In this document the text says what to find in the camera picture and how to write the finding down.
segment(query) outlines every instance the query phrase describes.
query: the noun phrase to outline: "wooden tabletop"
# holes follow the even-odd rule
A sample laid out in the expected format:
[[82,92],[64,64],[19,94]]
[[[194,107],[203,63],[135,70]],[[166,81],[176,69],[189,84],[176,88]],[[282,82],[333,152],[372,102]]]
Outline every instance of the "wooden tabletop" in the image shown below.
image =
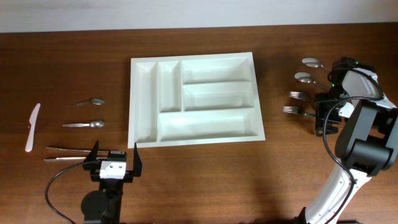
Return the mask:
[[[341,56],[374,65],[387,97],[398,104],[398,24],[268,26],[212,29],[109,30],[0,34],[0,223],[66,223],[47,206],[44,189],[78,154],[46,146],[127,151],[130,58],[252,52],[266,141],[139,149],[142,177],[125,184],[121,222],[267,223],[291,219],[317,197],[334,166],[314,135],[314,120],[282,113],[308,103],[289,91],[322,91],[296,82],[310,72],[326,83],[325,65]],[[97,97],[104,106],[72,107]],[[39,111],[33,151],[24,151],[29,116]],[[102,119],[102,129],[62,124]],[[336,135],[329,137],[334,148]],[[57,179],[50,200],[83,223],[80,203],[98,183],[72,170]],[[352,199],[341,220],[396,223],[398,166],[381,172]]]

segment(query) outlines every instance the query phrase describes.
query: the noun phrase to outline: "cutlery tray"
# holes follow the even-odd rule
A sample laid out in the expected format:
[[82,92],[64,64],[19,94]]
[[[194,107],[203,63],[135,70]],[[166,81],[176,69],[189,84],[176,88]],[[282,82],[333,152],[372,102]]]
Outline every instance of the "cutlery tray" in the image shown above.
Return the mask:
[[252,53],[131,59],[128,148],[263,140]]

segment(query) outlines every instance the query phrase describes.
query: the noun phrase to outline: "white plastic knife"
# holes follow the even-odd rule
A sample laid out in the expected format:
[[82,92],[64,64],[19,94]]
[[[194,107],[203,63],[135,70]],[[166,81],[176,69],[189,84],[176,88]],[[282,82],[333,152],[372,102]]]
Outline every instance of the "white plastic knife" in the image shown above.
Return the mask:
[[29,123],[30,123],[30,131],[29,131],[29,136],[27,137],[27,142],[25,146],[25,151],[30,152],[33,148],[33,138],[35,135],[35,126],[36,126],[36,119],[37,119],[37,114],[39,113],[40,109],[40,103],[38,103],[35,108],[32,111],[32,114],[30,115],[29,118]]

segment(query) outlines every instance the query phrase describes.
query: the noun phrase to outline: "fork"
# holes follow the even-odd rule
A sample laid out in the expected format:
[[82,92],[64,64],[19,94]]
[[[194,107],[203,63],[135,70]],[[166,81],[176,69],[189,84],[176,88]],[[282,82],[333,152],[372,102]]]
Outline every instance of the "fork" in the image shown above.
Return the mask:
[[299,115],[304,115],[304,116],[309,116],[309,117],[312,117],[312,118],[316,118],[315,114],[306,113],[302,108],[300,108],[298,106],[284,106],[283,109],[282,109],[282,112],[299,114]]
[[[316,118],[317,116],[315,114],[311,114],[311,113],[306,113],[303,108],[298,107],[298,106],[284,106],[282,108],[282,112],[285,113],[293,113],[293,114],[298,114],[298,115],[304,115],[304,116],[309,116],[311,118]],[[328,120],[329,124],[340,124],[340,122],[338,121],[333,121],[333,120]]]
[[295,98],[295,99],[299,99],[299,100],[305,100],[305,101],[313,102],[313,100],[311,100],[311,98],[306,93],[303,93],[303,92],[291,91],[289,93],[289,97]]

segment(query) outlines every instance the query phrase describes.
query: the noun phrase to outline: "silver spoon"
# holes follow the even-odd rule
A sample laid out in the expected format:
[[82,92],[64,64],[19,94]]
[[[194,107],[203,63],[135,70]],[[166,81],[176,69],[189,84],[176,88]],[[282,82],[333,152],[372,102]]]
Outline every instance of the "silver spoon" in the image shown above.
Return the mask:
[[329,87],[327,87],[327,86],[325,86],[325,85],[322,85],[321,83],[317,83],[317,82],[312,78],[312,75],[309,74],[309,73],[307,73],[307,72],[298,72],[298,73],[296,73],[296,74],[294,75],[294,78],[296,78],[296,79],[297,79],[298,81],[300,81],[300,82],[317,84],[318,86],[320,86],[320,87],[322,87],[322,88],[324,88],[324,89],[326,89],[326,90],[329,90],[329,89],[330,89]]
[[63,127],[72,127],[72,128],[80,128],[80,127],[91,127],[91,128],[102,128],[104,126],[104,121],[93,121],[88,124],[63,124]]
[[308,66],[308,67],[313,67],[313,68],[324,68],[328,71],[330,71],[330,68],[327,68],[321,64],[321,62],[318,59],[315,58],[305,58],[302,60],[303,64]]
[[74,106],[83,106],[83,105],[86,105],[88,103],[92,103],[94,105],[103,105],[103,104],[105,104],[105,101],[101,100],[101,99],[97,99],[97,98],[91,98],[90,100],[86,100],[86,101],[82,101],[82,102],[79,102],[79,103],[75,103]]

